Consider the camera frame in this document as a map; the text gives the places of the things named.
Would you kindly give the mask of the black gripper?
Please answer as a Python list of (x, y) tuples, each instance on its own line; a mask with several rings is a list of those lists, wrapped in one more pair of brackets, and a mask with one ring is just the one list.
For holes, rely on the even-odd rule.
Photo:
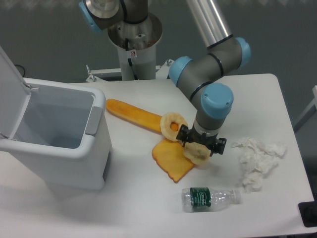
[(182, 125), (176, 138), (183, 142), (182, 147), (192, 142), (205, 145), (210, 150), (211, 157), (213, 154), (222, 155), (226, 146), (226, 138), (217, 138), (218, 133), (219, 129), (206, 130), (199, 125), (193, 125), (189, 129), (188, 126)]

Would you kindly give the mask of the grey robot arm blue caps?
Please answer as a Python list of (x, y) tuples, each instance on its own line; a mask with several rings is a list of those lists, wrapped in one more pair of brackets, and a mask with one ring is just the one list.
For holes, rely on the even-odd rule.
[[(176, 137), (184, 145), (196, 142), (212, 154), (222, 154), (226, 139), (217, 135), (231, 110), (233, 93), (217, 81), (245, 65), (251, 49), (232, 35), (215, 1), (189, 0), (187, 5), (208, 53), (197, 61), (180, 57), (169, 68), (169, 78), (197, 110), (193, 126), (182, 125)], [(82, 0), (79, 7), (92, 30), (107, 30), (123, 80), (155, 78), (162, 24), (146, 0)]]

